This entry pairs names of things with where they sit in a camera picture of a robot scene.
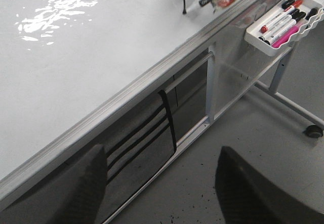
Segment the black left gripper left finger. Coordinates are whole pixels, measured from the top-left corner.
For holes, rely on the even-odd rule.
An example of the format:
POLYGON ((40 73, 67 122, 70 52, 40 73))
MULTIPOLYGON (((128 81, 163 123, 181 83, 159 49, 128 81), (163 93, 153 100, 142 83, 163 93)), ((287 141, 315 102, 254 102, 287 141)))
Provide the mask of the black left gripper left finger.
POLYGON ((106 154, 93 146, 1 212, 1 223, 94 223, 106 188, 106 154))

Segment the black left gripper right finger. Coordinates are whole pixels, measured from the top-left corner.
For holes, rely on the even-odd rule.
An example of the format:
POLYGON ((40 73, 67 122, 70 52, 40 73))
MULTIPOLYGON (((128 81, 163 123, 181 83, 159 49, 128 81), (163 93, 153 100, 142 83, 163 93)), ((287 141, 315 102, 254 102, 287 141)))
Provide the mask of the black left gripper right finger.
POLYGON ((226 223, 323 223, 323 214, 293 198, 234 149, 221 148, 216 195, 226 223))

